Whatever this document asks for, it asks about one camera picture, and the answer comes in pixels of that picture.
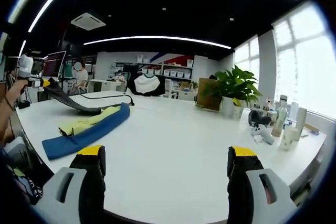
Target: white storage box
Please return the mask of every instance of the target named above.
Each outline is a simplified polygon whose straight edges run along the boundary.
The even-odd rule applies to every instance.
[[[137,62],[142,63],[143,62],[143,55],[138,55],[136,60],[137,60]]]
[[[170,71],[170,76],[171,77],[176,77],[176,71]]]
[[[177,72],[177,77],[183,78],[183,72]]]
[[[194,64],[194,60],[187,60],[187,67],[192,68]]]

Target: hand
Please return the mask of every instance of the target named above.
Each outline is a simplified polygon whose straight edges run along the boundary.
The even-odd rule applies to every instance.
[[[28,85],[28,80],[16,80],[7,93],[7,98],[15,101],[20,95],[21,90]]]

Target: white table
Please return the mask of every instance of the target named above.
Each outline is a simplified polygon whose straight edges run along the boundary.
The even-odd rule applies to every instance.
[[[123,82],[121,81],[107,81],[107,80],[90,80],[88,83],[88,93],[93,92],[93,86],[95,83],[101,83],[101,91],[116,91],[118,86],[121,86]]]
[[[107,91],[90,97],[120,94]],[[93,145],[106,148],[104,208],[147,223],[213,223],[228,217],[227,154],[232,145],[257,153],[264,168],[271,168],[291,185],[321,148],[325,135],[309,135],[291,151],[256,144],[250,135],[247,111],[241,121],[195,107],[194,102],[160,97],[132,96],[130,117]],[[129,98],[88,100],[72,97],[84,106],[106,106]],[[68,167],[75,154],[49,161],[42,141],[59,136],[58,126],[80,116],[64,104],[49,100],[17,111],[29,141],[55,173]]]

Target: black cloth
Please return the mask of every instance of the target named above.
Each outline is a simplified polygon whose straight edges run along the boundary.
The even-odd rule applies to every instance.
[[[49,79],[50,85],[47,87],[44,87],[44,91],[49,94],[51,97],[55,98],[57,101],[74,108],[76,110],[79,110],[80,112],[87,114],[87,115],[99,115],[101,113],[101,110],[106,109],[104,108],[87,108],[84,107],[77,102],[75,102],[73,99],[71,99],[67,94],[64,93],[62,88],[58,85],[58,83],[53,79]]]
[[[133,94],[138,94],[138,95],[143,95],[144,97],[158,97],[162,94],[165,94],[166,93],[166,90],[165,90],[165,81],[166,81],[166,78],[164,76],[156,76],[160,82],[159,86],[151,91],[151,92],[147,92],[147,93],[139,93],[137,92],[136,88],[135,88],[135,79],[138,78],[139,76],[143,75],[142,73],[131,73],[131,77],[130,77],[130,80],[128,81],[127,83],[127,87],[131,90],[131,92]]]

